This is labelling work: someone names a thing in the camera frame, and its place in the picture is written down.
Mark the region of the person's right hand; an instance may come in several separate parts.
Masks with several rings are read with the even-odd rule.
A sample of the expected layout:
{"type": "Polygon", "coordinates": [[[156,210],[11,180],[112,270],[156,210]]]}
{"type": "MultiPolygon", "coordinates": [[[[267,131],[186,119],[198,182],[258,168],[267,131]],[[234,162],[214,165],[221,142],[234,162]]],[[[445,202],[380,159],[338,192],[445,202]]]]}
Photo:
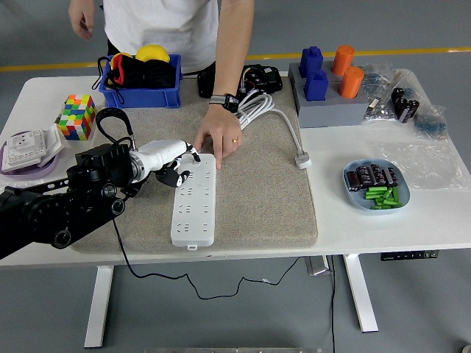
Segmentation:
{"type": "Polygon", "coordinates": [[[84,40],[92,38],[96,4],[94,0],[71,0],[68,14],[72,29],[84,40]]]}

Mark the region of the person's left hand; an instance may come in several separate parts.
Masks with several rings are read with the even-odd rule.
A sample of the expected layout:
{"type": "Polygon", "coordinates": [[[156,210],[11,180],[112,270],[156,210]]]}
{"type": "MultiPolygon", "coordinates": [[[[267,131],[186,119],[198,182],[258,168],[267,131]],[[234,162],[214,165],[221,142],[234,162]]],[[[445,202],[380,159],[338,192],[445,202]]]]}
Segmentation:
{"type": "Polygon", "coordinates": [[[216,168],[220,169],[223,159],[237,151],[243,142],[239,120],[220,104],[210,104],[194,139],[194,147],[200,150],[207,138],[213,141],[216,168]]]}

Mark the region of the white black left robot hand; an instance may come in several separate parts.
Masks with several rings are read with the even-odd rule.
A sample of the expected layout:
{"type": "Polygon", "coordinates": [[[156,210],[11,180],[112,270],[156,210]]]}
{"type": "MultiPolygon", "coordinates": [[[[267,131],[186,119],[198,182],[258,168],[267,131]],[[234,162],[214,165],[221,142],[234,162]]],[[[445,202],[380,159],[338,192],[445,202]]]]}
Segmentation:
{"type": "Polygon", "coordinates": [[[197,163],[201,162],[196,149],[184,140],[153,140],[136,151],[132,151],[134,165],[133,182],[143,182],[154,172],[156,179],[173,188],[184,183],[189,171],[177,171],[184,154],[191,154],[197,163]]]}

